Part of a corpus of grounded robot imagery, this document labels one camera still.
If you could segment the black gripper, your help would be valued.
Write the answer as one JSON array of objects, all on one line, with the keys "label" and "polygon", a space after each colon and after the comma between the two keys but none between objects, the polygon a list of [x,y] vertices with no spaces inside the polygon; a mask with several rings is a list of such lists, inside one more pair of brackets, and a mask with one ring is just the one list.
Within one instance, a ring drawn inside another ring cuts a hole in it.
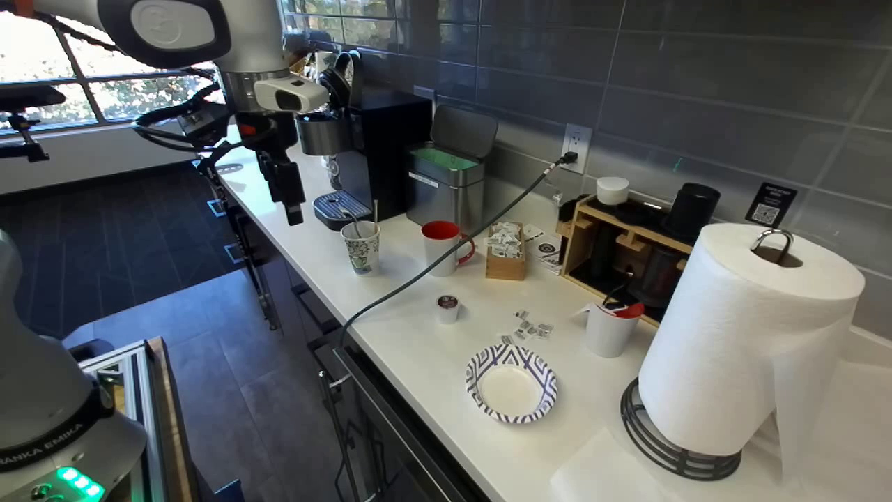
[{"label": "black gripper", "polygon": [[270,197],[283,207],[287,224],[298,227],[303,220],[303,186],[298,164],[287,155],[296,144],[293,116],[236,111],[234,119],[241,144],[257,153]]}]

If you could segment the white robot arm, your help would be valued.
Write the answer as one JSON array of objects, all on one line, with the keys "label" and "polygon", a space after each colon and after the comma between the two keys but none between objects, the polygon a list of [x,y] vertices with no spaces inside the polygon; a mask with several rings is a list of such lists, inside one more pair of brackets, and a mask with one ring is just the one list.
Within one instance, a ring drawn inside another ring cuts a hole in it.
[{"label": "white robot arm", "polygon": [[279,0],[0,0],[0,8],[28,19],[91,24],[148,68],[209,61],[270,197],[280,203],[289,227],[303,220],[303,185],[287,147],[298,139],[296,116],[318,111],[329,90],[293,69]]}]

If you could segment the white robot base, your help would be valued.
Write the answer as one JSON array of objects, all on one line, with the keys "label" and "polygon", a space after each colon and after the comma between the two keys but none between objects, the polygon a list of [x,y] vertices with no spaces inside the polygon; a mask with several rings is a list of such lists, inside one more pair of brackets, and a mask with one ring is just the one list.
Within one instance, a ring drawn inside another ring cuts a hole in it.
[{"label": "white robot base", "polygon": [[102,502],[139,464],[144,430],[18,317],[18,280],[18,250],[0,231],[0,502]]}]

